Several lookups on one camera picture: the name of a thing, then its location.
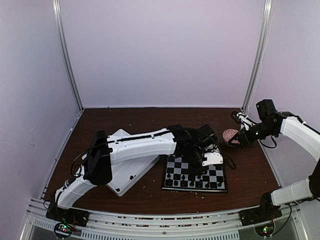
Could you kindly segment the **black chess piece king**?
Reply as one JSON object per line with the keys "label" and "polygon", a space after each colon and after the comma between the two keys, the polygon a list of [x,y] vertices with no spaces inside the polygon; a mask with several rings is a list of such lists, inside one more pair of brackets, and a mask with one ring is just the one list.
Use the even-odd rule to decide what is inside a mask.
{"label": "black chess piece king", "polygon": [[196,186],[196,188],[200,188],[200,189],[203,188],[203,181],[202,180],[196,181],[195,186]]}

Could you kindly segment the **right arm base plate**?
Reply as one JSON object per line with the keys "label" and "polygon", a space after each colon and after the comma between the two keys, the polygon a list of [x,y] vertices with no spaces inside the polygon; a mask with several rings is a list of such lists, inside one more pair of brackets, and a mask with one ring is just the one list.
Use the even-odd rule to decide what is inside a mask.
{"label": "right arm base plate", "polygon": [[239,212],[239,218],[243,226],[256,225],[271,221],[282,216],[279,207],[263,209],[262,207],[249,208]]}

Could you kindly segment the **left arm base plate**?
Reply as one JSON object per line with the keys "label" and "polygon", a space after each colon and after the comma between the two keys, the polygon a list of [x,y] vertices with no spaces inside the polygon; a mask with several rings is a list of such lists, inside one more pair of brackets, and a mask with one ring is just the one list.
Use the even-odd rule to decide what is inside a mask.
{"label": "left arm base plate", "polygon": [[63,209],[60,207],[50,207],[46,212],[46,218],[70,224],[72,226],[86,227],[89,220],[89,212],[75,208]]}

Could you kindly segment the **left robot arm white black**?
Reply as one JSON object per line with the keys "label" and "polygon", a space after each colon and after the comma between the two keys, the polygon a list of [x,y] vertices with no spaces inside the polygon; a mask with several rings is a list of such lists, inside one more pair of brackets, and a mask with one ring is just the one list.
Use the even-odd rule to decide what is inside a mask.
{"label": "left robot arm white black", "polygon": [[195,168],[222,164],[224,159],[213,129],[171,125],[160,130],[129,134],[119,129],[112,135],[98,131],[90,148],[70,167],[71,177],[50,197],[49,208],[61,222],[72,218],[71,207],[89,190],[113,180],[112,166],[161,155],[185,159]]}

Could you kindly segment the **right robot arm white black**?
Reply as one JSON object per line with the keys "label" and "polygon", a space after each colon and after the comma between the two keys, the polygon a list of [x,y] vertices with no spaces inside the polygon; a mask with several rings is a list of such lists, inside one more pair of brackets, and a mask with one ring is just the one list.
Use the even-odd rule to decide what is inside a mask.
{"label": "right robot arm white black", "polygon": [[263,99],[256,104],[259,122],[249,118],[242,110],[234,110],[230,117],[240,126],[239,130],[226,130],[224,142],[229,146],[250,147],[255,141],[263,141],[267,137],[286,138],[291,153],[278,150],[278,160],[284,160],[285,166],[293,164],[301,171],[292,183],[282,188],[265,193],[256,216],[259,220],[268,220],[276,207],[289,203],[298,203],[320,199],[320,133],[307,125],[300,116],[289,111],[278,111],[272,99]]}

